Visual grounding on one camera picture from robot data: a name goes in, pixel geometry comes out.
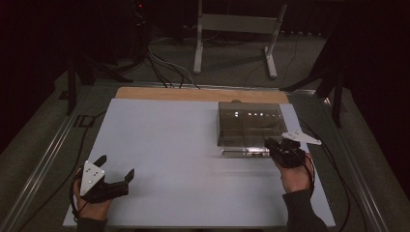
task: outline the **black sleeve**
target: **black sleeve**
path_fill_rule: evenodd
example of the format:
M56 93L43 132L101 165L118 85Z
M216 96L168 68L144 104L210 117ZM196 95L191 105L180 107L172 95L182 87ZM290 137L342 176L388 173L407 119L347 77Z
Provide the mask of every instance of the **black sleeve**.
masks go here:
M95 220L80 217L77 220L77 232L103 232L106 220Z
M311 208L310 190L286 193L283 199L288 212L288 232L328 231L325 222Z

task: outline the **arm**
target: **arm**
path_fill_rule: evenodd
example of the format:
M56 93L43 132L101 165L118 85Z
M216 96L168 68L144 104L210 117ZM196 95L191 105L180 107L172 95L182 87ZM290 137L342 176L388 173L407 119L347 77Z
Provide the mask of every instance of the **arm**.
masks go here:
M103 232L107 222L106 216L112 200L103 203L91 204L83 200L79 195L80 181L75 181L74 194L77 200L78 219L77 232Z
M313 175L312 164L306 159L306 166ZM296 231L328 231L326 224L318 217L310 204L310 181L308 173L303 166L296 168L284 168L275 162L278 167L283 188L286 194L283 200L287 207L288 221L287 230Z

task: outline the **transparent box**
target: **transparent box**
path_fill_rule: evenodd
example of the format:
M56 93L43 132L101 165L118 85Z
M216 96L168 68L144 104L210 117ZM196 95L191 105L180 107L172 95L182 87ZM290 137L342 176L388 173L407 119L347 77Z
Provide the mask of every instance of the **transparent box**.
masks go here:
M276 103L220 102L218 146L228 157L268 157L266 137L281 141L287 132Z

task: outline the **white plastic part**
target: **white plastic part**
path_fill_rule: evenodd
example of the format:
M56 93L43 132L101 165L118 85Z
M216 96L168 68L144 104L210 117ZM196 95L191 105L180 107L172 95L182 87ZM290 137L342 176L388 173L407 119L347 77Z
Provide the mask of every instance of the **white plastic part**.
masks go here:
M84 170L82 172L82 181L79 194L81 196L87 192L105 175L105 172L88 160L84 163Z
M285 132L282 134L282 137L288 138L293 141L297 142L306 142L310 144L322 145L322 141L310 137L309 135L301 132L301 131L294 131L294 132Z

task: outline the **black cable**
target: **black cable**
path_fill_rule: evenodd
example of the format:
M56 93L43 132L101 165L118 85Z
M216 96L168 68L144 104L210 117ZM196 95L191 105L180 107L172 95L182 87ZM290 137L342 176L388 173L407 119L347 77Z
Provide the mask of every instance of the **black cable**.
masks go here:
M350 202L349 193L352 195L352 197L353 197L353 199L354 199L356 205L358 206L358 209L359 209L359 211L360 211L362 220L363 220L363 222L364 222L365 231L367 231L367 225L366 225L365 214L364 214L364 212L363 212L363 210L362 210L362 208L361 208L361 205L360 205L360 203L359 203L359 200L358 200L357 197L355 196L353 190L347 185L346 181L345 181L345 180L343 179L343 177L341 176L341 173L340 173L340 171L339 171L339 169L338 169L338 167L337 167L337 163L336 163L335 157L333 156L333 154L332 154L331 150L329 149L328 145L321 139L321 137L320 137L316 132L313 131L313 129L308 125L307 122L305 122L304 120L302 120L302 119L299 118L299 117L298 117L298 119L299 119L299 121L301 121L301 122L303 123L303 126L305 126L305 128L307 128L307 129L313 134L313 136L314 136L316 139L319 139L319 140L322 141L322 146L321 146L321 147L322 147L322 149L323 149L323 152L325 153L327 159L329 160L329 163L330 163L330 164L332 165L332 167L335 169L335 171L336 171L336 173L337 173L337 176L338 176L338 178L340 179L340 182L341 182L341 184L342 184L342 186L343 186L344 192L345 192L345 194L346 194L346 198L347 198L346 218L345 218L345 220L343 221L343 224L341 225L339 231L342 231L342 230L344 229L345 225L347 224L347 220L348 220L348 218L349 218L349 216L350 216L351 202Z
M251 70L251 71L248 73L247 77L246 77L245 80L244 80L244 89L245 89L245 90L251 90L251 89L253 88L253 85L250 86L249 88L247 88L247 82L248 82L248 80L249 80L249 78L250 78L250 75L251 75L253 72L257 71L260 67L262 67L270 58L266 58L265 60L263 60L263 62L261 62L256 68L254 68L253 70Z
M186 78L186 79L187 79L193 86L195 86L197 89L200 89L199 86L197 86L197 85L193 82L193 80L192 80L191 78L186 77L180 70L177 69L178 66L176 66L176 65L174 65L174 64L172 64L172 63L167 62L165 59L161 58L161 57L160 57L159 55L157 55L157 54L154 54L152 51L150 51L149 53L150 53L153 57L155 57L156 59L158 59L158 60L164 62L164 63L167 64L167 65L169 65L169 66L174 70L174 72L178 73L181 77Z
M69 199L70 199L70 204L72 206L72 213L74 215L74 221L77 222L77 218L78 218L78 214L79 211L77 210L76 206L75 206L75 201L74 201L74 185L76 180L81 178L81 173L82 173L82 167L79 169L79 171L74 175L73 179L72 179L72 183L70 184L70 192L69 192Z
M222 37L223 38L223 43L220 42L216 42L214 41L215 38L217 37ZM231 40L235 40L235 41L240 41L239 43L230 43L228 38L230 37ZM223 33L218 33L216 36L214 36L211 40L206 40L207 42L209 42L212 45L206 45L204 44L204 47L212 47L212 46L230 46L230 45L242 45L242 44L246 44L246 43L250 43L255 41L257 38L259 38L260 35L257 34L253 34L249 39L247 40L240 40L240 39L235 39L232 38L231 36L227 36L227 35L223 35Z
M93 117L93 120L92 120L92 122L91 122L90 124L91 124L91 125L94 124L94 122L95 122L100 116L102 116L105 112L106 112L106 111L104 111L104 112L98 114L97 116L94 116L94 117ZM76 159L75 159L75 163L74 163L74 165L73 165L73 167L72 167L72 170L70 171L69 175L67 175L67 177L66 177L66 178L64 179L64 181L60 184L60 186L59 186L53 193L51 193L51 194L49 195L49 197L46 199L46 201L45 201L28 219L26 219L26 220L22 223L22 225L21 225L20 228L17 230L17 232L21 232L21 231L27 226L27 224L39 213L40 210L43 209L43 207L57 194L57 192L60 191L60 190L63 188L63 186L67 183L67 181L68 181L68 180L70 179L70 177L73 175L73 173L74 173L75 170L76 170L76 167L78 166L79 158L80 158L81 153L82 153L82 149L83 149L84 141L85 141L85 136L86 136L86 134L87 134L88 129L89 129L89 127L86 127L84 133L82 134L81 143L80 143L80 146L79 146L79 149L78 149L77 157L76 157Z
M314 166L313 166L313 162L311 161L311 159L310 159L308 156L305 155L305 158L310 161L310 164L311 164L311 166L312 166L312 171L313 171L313 173L310 173L310 170L308 169L308 167L307 167L305 161L302 160L302 159L299 157L298 153L297 153L294 149L292 149L292 148L289 148L289 150L295 154L295 156L296 156L296 157L298 158L298 160L301 162L302 166L303 166L303 167L305 168L305 170L307 171L308 180L309 180L309 188L310 188L310 197L312 197L312 196L313 196L313 192L314 192Z
M160 82L162 83L162 85L165 88L168 88L168 86L166 85L165 81L170 83L170 81L166 78L164 78L163 76L161 76L161 74L158 73L158 69L155 67L153 60L151 59L151 57L149 57L149 55L147 54L147 60L151 63L151 65L147 65L146 66L150 67L151 69L153 69L154 74L157 76L157 78L160 80Z
M163 67L163 68L165 68L165 69L168 69L168 70L170 70L170 71L173 71L173 72L176 72L177 74L179 74L180 76L181 76L181 81L180 81L180 84L179 84L179 86L178 86L178 88L179 89L181 89L181 87L183 86L183 84L184 84L184 81L185 81L185 79L187 79L187 80L189 80L185 75L183 75L177 68L175 68L174 66L172 66L172 65L169 65L169 64L167 64L167 63L165 63L165 64L167 64L168 66L166 66L166 65L164 65L164 64L162 64L162 63L160 63L160 62L158 62L158 61L155 61L155 60L152 60L156 65L159 65L159 66L161 66L161 67Z
M290 59L289 63L286 66L286 70L284 71L284 75L283 75L283 80L281 82L281 84L279 85L279 88L282 87L284 80L286 79L287 76L287 70L289 69L290 65L293 63L293 60L295 60L296 58L296 51L298 50L298 42L299 42L299 37L301 36L301 33L298 33L298 37L296 38L296 42L295 42L295 48L293 50L293 56L292 59Z
M81 209L78 210L78 213L81 213L82 210L88 205L88 201L85 202L85 204L81 207Z

